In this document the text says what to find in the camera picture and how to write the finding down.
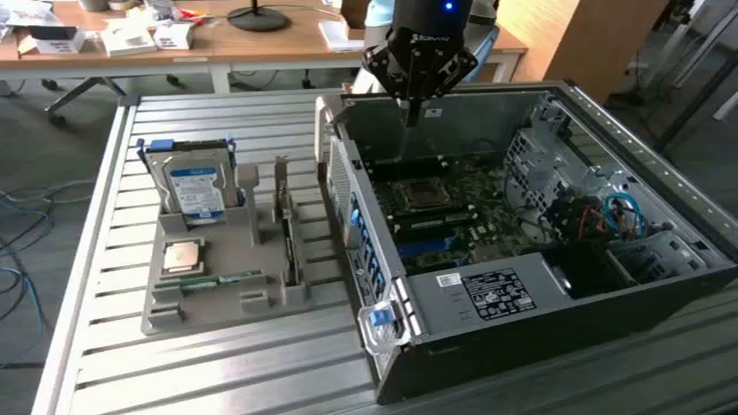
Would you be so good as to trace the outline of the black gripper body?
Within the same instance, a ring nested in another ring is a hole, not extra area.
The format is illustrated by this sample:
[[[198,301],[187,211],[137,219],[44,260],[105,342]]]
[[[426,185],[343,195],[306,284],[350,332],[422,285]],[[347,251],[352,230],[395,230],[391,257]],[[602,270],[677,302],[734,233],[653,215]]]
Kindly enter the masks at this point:
[[[464,46],[463,32],[471,1],[396,1],[386,43],[410,75],[415,49],[442,49],[455,54]]]

